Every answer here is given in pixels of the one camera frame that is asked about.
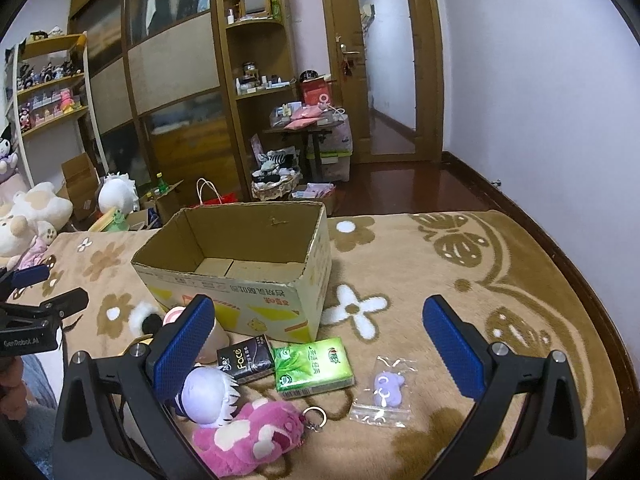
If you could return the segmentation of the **person's hand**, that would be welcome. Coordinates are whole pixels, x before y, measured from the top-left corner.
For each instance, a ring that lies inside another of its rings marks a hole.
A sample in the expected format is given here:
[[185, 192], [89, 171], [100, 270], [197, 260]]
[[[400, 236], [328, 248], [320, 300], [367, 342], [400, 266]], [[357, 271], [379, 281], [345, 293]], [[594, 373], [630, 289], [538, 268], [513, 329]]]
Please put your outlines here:
[[9, 420], [20, 422], [27, 413], [27, 389], [23, 382], [23, 361], [13, 358], [0, 374], [1, 414]]

